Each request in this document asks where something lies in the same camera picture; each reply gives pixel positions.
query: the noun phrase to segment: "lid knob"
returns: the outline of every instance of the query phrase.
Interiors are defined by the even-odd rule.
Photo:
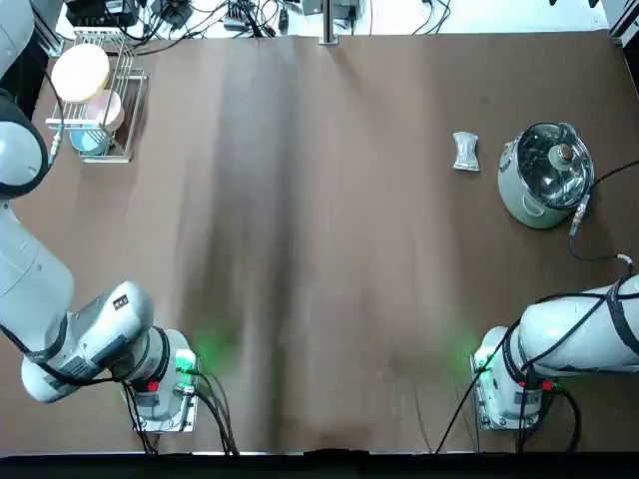
[[[555,145],[548,152],[550,164],[559,171],[569,170],[573,158],[572,149],[566,144]]]

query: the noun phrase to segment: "floor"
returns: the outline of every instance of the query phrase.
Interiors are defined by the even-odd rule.
[[[421,0],[361,0],[360,18],[355,22],[355,35],[407,35],[422,25],[429,15],[429,7]],[[213,10],[220,0],[193,0],[200,10]],[[434,2],[435,9],[423,30],[435,25],[444,8]],[[276,13],[275,1],[265,4],[265,15],[270,18]],[[58,32],[66,37],[73,36],[73,30],[64,16],[63,7]],[[442,25],[441,33],[524,33],[524,32],[574,32],[608,28],[606,16],[599,3],[595,8],[588,6],[587,0],[559,0],[551,7],[547,0],[450,0],[451,15]],[[304,17],[289,9],[291,26],[289,35],[319,36],[321,33],[321,15]],[[206,36],[209,38],[234,37],[235,32],[224,29],[221,23],[213,25],[222,17],[224,10],[216,13],[202,27],[212,24]],[[208,14],[195,12],[188,26],[195,28],[207,18]],[[278,16],[271,21],[277,29]],[[347,29],[335,27],[338,33],[350,34]],[[141,24],[131,28],[133,35],[141,35]],[[167,29],[161,29],[160,35],[168,37]],[[171,34],[171,38],[180,38],[186,29]]]

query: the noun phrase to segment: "pot lid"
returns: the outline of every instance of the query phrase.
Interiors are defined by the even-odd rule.
[[[547,207],[576,207],[594,181],[590,154],[565,123],[539,123],[517,144],[519,177],[530,194]]]

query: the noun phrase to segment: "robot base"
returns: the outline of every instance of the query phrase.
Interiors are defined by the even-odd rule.
[[[180,370],[184,357],[193,357],[193,367],[199,367],[187,339],[174,329],[165,329],[169,339],[170,358],[166,373],[157,390],[136,392],[141,428],[147,432],[192,432],[195,428],[198,397],[194,394],[197,376]]]
[[[481,347],[470,356],[470,371],[471,378],[474,378],[477,371],[483,367],[491,354],[494,354],[495,347],[497,346],[500,338],[497,338],[497,342],[494,345],[486,344],[486,339],[481,344]],[[496,358],[493,358],[491,365],[495,362]],[[517,430],[519,429],[519,418],[508,417],[500,413],[500,400],[503,398],[499,395],[497,388],[497,381],[495,379],[494,370],[488,366],[488,368],[481,373],[479,379],[473,387],[473,399],[475,414],[478,417],[478,423],[481,430]],[[529,428],[534,426],[539,419],[539,414],[527,414],[521,421],[523,428]]]

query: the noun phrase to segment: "white packet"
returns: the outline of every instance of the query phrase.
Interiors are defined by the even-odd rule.
[[[477,136],[466,132],[453,133],[452,136],[457,144],[457,158],[452,167],[456,170],[478,172],[479,160],[475,155],[475,146],[479,140]]]

